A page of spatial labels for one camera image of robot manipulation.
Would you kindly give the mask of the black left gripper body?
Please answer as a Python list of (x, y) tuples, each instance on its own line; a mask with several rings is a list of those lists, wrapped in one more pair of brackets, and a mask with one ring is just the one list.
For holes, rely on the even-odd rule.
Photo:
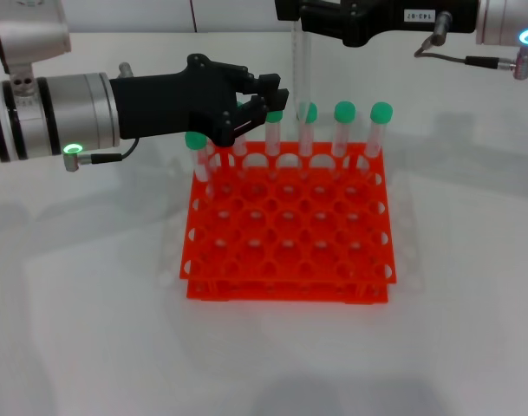
[(251, 90), (251, 74), (192, 54), (176, 74), (115, 78), (110, 86), (122, 139), (196, 132), (230, 146), (237, 93)]

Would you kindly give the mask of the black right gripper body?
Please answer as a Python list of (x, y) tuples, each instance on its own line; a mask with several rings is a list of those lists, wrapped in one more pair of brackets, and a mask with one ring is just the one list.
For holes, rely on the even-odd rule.
[(479, 12), (477, 1), (342, 1), (342, 43), (361, 47), (381, 33), (417, 31), (473, 33)]

